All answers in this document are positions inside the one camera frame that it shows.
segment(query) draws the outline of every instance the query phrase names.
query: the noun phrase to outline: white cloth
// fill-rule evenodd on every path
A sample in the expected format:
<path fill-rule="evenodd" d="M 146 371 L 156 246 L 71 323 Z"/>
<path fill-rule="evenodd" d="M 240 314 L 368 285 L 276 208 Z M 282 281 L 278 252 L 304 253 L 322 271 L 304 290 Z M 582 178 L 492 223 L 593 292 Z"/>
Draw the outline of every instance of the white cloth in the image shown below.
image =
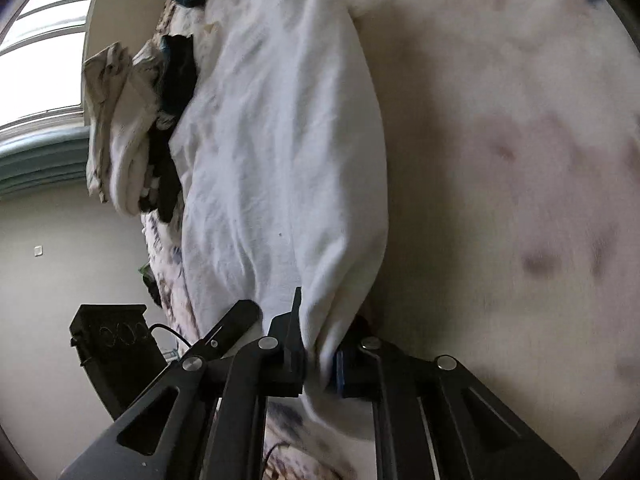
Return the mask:
<path fill-rule="evenodd" d="M 605 0 L 348 6 L 388 153 L 376 333 L 600 478 L 640 416 L 638 50 Z"/>
<path fill-rule="evenodd" d="M 386 245 L 385 146 L 364 54 L 340 0 L 208 0 L 205 19 L 209 59 L 170 141 L 198 328 L 247 298 L 266 332 L 301 285 L 311 380 L 324 383 Z"/>
<path fill-rule="evenodd" d="M 154 85 L 161 70 L 162 55 L 151 41 L 133 59 L 114 43 L 84 65 L 92 124 L 87 187 L 89 194 L 98 191 L 103 201 L 108 197 L 123 215 L 140 214 L 138 200 L 148 165 L 146 134 L 158 116 Z"/>
<path fill-rule="evenodd" d="M 146 248 L 149 253 L 149 265 L 158 284 L 158 293 L 162 309 L 166 314 L 169 326 L 178 331 L 187 341 L 195 343 L 201 335 L 196 325 L 195 316 L 182 268 L 182 251 L 175 239 L 180 232 L 180 220 L 184 203 L 178 196 L 178 203 L 170 224 L 162 223 L 158 218 L 158 210 L 142 213 L 142 232 L 145 235 Z M 178 351 L 183 354 L 187 346 L 178 341 Z"/>
<path fill-rule="evenodd" d="M 86 184 L 89 195 L 97 192 L 103 202 L 109 189 L 105 182 L 111 165 L 111 117 L 129 75 L 131 63 L 127 49 L 119 43 L 114 43 L 89 58 L 82 67 L 85 102 L 91 121 Z"/>

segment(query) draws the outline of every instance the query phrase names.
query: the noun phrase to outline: bed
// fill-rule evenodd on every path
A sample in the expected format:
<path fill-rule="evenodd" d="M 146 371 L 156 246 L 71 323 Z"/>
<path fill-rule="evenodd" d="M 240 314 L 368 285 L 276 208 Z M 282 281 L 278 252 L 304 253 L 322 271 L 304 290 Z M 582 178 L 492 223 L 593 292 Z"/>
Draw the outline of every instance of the bed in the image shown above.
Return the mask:
<path fill-rule="evenodd" d="M 345 1 L 388 156 L 378 333 L 421 358 L 455 355 L 581 478 L 600 478 L 640 416 L 638 51 L 606 0 Z M 206 25 L 169 2 L 159 32 L 194 34 L 197 59 Z M 195 338 L 165 240 L 149 245 L 172 276 L 163 306 Z M 276 412 L 275 433 L 340 455 L 299 408 Z M 373 444 L 344 439 L 342 474 L 373 478 Z"/>

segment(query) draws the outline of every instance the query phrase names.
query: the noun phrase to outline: black electronic device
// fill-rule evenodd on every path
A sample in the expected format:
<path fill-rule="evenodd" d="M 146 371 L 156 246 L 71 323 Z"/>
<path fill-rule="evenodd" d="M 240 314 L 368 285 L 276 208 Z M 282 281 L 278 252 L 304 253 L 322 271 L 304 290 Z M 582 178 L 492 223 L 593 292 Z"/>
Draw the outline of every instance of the black electronic device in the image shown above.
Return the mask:
<path fill-rule="evenodd" d="M 143 304 L 84 304 L 69 331 L 89 380 L 113 418 L 166 367 Z"/>
<path fill-rule="evenodd" d="M 372 402 L 379 479 L 579 480 L 452 356 L 410 357 L 356 318 L 335 370 L 342 397 Z"/>

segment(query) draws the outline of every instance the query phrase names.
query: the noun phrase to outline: cable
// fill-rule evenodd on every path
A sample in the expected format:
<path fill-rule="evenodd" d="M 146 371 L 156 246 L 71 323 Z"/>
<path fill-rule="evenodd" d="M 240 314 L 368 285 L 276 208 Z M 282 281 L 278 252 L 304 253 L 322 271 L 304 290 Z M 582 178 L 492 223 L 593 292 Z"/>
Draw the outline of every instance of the cable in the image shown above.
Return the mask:
<path fill-rule="evenodd" d="M 189 348 L 191 348 L 191 345 L 189 344 L 189 342 L 185 338 L 183 338 L 180 334 L 178 334 L 173 328 L 171 328 L 171 327 L 169 327 L 167 325 L 163 325 L 162 323 L 156 323 L 155 325 L 151 325 L 149 327 L 149 332 L 151 332 L 155 328 L 164 328 L 165 330 L 168 330 L 173 335 L 175 335 L 180 341 L 182 341 L 185 345 L 187 345 Z"/>
<path fill-rule="evenodd" d="M 262 461 L 262 472 L 260 473 L 260 480 L 262 480 L 262 477 L 264 476 L 265 471 L 267 471 L 267 462 L 269 461 L 269 459 L 271 457 L 271 453 L 273 453 L 275 451 L 275 449 L 277 447 L 280 447 L 280 446 L 289 447 L 290 444 L 288 442 L 279 442 L 279 443 L 274 444 L 273 446 L 271 446 L 271 449 L 267 451 L 267 454 L 264 456 L 264 460 Z"/>

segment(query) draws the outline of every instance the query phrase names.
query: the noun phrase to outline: white wall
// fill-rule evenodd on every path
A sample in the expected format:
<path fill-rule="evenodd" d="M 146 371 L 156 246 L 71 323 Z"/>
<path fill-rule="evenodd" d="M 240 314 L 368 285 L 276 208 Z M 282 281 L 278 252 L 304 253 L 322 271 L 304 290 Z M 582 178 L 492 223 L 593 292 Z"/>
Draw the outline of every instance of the white wall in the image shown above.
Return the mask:
<path fill-rule="evenodd" d="M 135 54 L 156 30 L 166 0 L 95 0 L 86 40 L 88 57 L 115 41 Z"/>
<path fill-rule="evenodd" d="M 69 346 L 78 306 L 144 303 L 149 324 L 166 322 L 137 272 L 141 229 L 84 184 L 0 202 L 0 425 L 39 480 L 57 478 L 111 420 Z"/>

